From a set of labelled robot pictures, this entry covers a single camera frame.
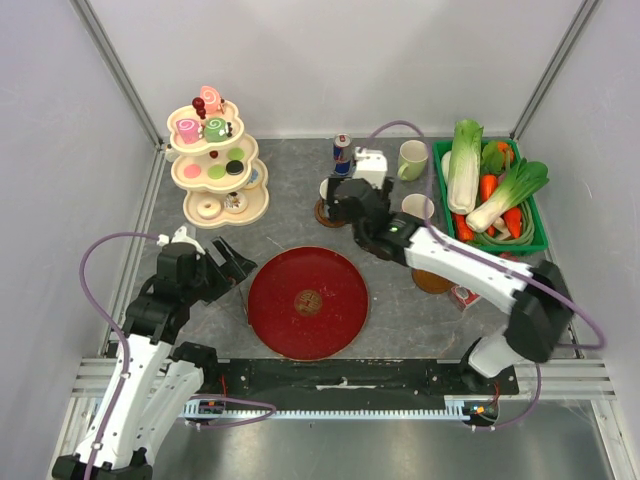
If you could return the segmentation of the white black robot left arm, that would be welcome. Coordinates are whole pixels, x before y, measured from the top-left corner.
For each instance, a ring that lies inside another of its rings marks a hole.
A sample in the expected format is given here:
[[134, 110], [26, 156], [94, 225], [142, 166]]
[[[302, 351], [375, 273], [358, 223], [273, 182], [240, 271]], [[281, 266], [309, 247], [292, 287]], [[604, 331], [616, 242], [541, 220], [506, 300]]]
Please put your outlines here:
[[184, 405], [219, 384], [215, 349], [176, 339], [196, 303], [218, 300], [257, 265], [220, 237], [212, 241], [222, 258], [215, 261], [185, 227], [147, 238], [161, 248], [156, 272], [127, 307], [122, 325], [107, 320], [119, 340], [114, 372], [85, 437], [55, 460], [55, 479], [151, 478]]

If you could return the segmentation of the hot pink swirl roll cake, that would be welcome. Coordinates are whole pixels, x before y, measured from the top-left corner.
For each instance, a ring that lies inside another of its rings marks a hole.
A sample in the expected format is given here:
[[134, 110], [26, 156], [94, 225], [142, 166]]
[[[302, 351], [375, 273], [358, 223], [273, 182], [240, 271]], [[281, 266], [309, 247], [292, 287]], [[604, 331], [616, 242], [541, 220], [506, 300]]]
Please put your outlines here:
[[202, 125], [193, 118], [181, 118], [176, 121], [176, 131], [186, 145], [198, 142], [202, 137]]

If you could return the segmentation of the black sandwich cookie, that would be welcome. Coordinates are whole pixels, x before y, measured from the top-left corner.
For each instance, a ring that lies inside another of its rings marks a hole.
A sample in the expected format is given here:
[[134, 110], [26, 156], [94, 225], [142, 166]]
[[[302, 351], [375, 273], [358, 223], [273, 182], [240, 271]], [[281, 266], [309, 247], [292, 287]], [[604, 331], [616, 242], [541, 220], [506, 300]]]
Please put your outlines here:
[[236, 176], [242, 174], [245, 170], [245, 167], [242, 161], [231, 160], [226, 164], [225, 169], [228, 175]]

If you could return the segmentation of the white chocolate sprinkle donut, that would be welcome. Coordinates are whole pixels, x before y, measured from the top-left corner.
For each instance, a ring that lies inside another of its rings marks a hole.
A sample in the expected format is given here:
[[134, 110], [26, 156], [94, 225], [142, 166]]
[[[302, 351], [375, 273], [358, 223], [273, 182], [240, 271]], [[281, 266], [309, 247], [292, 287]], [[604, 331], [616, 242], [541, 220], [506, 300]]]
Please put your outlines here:
[[225, 211], [230, 214], [243, 213], [248, 207], [248, 199], [242, 192], [230, 192], [224, 201]]

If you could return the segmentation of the green macaron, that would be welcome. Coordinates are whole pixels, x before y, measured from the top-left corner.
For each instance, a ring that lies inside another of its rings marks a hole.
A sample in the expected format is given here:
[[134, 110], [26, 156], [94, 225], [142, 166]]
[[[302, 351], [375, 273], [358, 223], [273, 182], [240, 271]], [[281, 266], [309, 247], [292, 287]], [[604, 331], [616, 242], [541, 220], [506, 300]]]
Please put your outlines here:
[[226, 175], [226, 167], [223, 165], [214, 165], [208, 169], [207, 174], [212, 180], [221, 179]]
[[244, 158], [244, 156], [245, 156], [244, 150], [239, 147], [232, 148], [227, 152], [227, 157], [230, 160], [234, 160], [234, 161], [241, 161]]

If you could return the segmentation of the plain white donut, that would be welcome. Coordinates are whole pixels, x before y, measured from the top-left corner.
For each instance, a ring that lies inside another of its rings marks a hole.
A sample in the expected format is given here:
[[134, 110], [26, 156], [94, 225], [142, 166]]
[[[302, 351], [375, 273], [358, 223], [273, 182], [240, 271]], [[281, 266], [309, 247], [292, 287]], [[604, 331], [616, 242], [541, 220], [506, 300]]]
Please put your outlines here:
[[223, 207], [220, 201], [217, 198], [210, 197], [201, 199], [195, 207], [196, 214], [206, 221], [216, 219], [222, 210]]

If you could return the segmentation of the pink macaron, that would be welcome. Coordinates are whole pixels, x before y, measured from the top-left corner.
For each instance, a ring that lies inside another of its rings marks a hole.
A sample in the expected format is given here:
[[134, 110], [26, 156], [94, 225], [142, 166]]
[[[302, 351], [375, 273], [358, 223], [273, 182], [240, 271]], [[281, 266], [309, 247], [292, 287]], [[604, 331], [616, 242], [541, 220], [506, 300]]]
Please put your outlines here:
[[184, 169], [183, 173], [187, 179], [195, 179], [201, 174], [201, 167], [197, 164], [191, 164]]

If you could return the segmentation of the black mug white inside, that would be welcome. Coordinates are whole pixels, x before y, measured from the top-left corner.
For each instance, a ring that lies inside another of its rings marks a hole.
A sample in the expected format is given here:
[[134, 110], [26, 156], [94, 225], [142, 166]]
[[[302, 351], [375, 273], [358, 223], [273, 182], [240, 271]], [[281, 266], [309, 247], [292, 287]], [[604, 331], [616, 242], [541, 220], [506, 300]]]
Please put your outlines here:
[[329, 215], [329, 209], [335, 201], [335, 190], [340, 183], [341, 179], [335, 176], [329, 176], [323, 179], [320, 183], [319, 194], [322, 210], [325, 215]]

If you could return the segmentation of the silver metal serving tongs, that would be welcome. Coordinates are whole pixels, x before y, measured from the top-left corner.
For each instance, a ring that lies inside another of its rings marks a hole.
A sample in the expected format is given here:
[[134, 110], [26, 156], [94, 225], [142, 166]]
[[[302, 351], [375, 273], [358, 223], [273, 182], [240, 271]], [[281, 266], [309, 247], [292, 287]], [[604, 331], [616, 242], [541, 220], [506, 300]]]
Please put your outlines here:
[[231, 320], [250, 324], [247, 297], [240, 285], [235, 285], [217, 304]]

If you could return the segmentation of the green swirl roll cake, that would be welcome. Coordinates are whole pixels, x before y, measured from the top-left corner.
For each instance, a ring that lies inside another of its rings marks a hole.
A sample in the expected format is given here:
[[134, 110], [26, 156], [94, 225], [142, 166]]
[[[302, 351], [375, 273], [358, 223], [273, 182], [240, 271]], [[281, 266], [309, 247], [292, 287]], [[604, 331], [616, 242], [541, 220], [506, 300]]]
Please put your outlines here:
[[208, 118], [203, 127], [203, 136], [208, 143], [221, 143], [233, 136], [232, 123], [222, 117]]

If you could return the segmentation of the blue frosted donut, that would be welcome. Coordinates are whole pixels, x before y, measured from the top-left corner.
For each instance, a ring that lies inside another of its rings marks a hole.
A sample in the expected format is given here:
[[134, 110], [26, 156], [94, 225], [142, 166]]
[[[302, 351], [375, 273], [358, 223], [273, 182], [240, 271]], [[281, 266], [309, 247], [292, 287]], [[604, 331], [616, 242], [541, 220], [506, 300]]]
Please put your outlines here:
[[246, 184], [247, 188], [253, 188], [256, 184], [259, 183], [260, 172], [257, 169], [253, 169], [251, 172], [251, 176], [249, 178], [248, 183]]

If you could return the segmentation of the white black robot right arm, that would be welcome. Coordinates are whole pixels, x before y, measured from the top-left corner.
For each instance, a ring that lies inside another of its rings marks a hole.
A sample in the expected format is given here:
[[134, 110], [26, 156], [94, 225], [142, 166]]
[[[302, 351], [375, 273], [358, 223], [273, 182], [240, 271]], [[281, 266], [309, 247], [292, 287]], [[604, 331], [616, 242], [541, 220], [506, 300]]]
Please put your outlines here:
[[376, 257], [433, 273], [472, 290], [507, 314], [507, 324], [477, 340], [458, 368], [458, 381], [477, 394], [504, 369], [531, 361], [547, 362], [572, 317], [554, 298], [566, 295], [557, 266], [542, 261], [531, 267], [494, 257], [457, 241], [404, 212], [392, 212], [391, 183], [378, 189], [364, 179], [331, 176], [319, 188], [333, 222], [352, 227], [355, 243]]

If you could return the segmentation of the salmon pink swirl roll cake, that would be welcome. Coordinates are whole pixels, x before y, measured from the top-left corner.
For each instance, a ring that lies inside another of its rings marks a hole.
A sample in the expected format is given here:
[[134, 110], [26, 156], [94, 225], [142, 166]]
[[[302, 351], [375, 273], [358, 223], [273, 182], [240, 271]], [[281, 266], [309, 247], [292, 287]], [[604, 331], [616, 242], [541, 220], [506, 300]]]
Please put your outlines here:
[[204, 102], [204, 110], [207, 114], [225, 113], [225, 99], [212, 86], [202, 86], [199, 97]]

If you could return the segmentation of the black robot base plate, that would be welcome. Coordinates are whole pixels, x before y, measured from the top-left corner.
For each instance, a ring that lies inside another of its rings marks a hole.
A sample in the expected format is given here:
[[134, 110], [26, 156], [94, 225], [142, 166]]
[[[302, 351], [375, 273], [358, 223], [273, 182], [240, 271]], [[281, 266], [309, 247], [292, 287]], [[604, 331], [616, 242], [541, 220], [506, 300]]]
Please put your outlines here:
[[435, 359], [347, 359], [302, 362], [285, 359], [226, 359], [217, 363], [215, 391], [234, 395], [330, 390], [414, 391], [434, 396], [520, 393], [515, 369], [486, 379], [459, 362]]

